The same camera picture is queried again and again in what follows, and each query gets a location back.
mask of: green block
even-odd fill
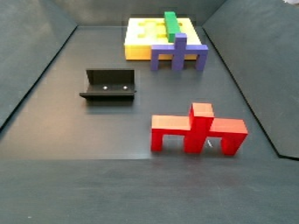
[[[182,32],[174,11],[166,11],[163,14],[164,26],[168,42],[174,43],[175,33]]]

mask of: plastic building block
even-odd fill
[[[187,45],[186,33],[175,34],[174,45],[152,45],[151,69],[158,70],[159,55],[172,55],[172,70],[183,70],[184,55],[196,54],[196,70],[203,71],[208,56],[208,47],[206,45]]]
[[[168,42],[174,43],[175,33],[182,32],[174,11],[163,14]]]
[[[134,69],[88,69],[88,91],[79,95],[87,100],[135,99]]]
[[[182,32],[188,36],[187,45],[200,45],[200,39],[188,18],[178,18]],[[170,45],[163,18],[130,18],[126,31],[126,59],[151,60],[152,45]],[[172,55],[160,55],[159,60],[171,60]],[[196,55],[186,55],[186,60],[196,60]]]
[[[190,116],[152,116],[152,151],[163,150],[164,135],[184,136],[186,153],[202,153],[207,137],[222,137],[222,152],[234,156],[248,130],[243,120],[215,118],[210,103],[194,103]]]

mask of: yellow block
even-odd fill
[[[187,34],[187,45],[200,45],[198,33],[188,18],[178,18],[182,32]],[[126,59],[150,60],[152,45],[172,45],[166,36],[163,18],[130,18],[126,31]],[[159,60],[170,60],[172,55],[160,55]],[[186,55],[187,60],[196,60],[196,55]]]

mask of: red block structure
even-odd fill
[[[222,137],[224,155],[234,156],[248,135],[243,120],[215,118],[210,103],[194,103],[190,116],[152,116],[152,151],[163,150],[164,135],[184,136],[186,153],[202,153],[207,137]]]

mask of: purple arch block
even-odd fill
[[[159,68],[160,54],[172,55],[172,70],[175,71],[183,70],[184,55],[196,54],[196,70],[203,71],[208,50],[206,45],[187,45],[186,33],[176,33],[174,45],[152,45],[151,69],[156,71]]]

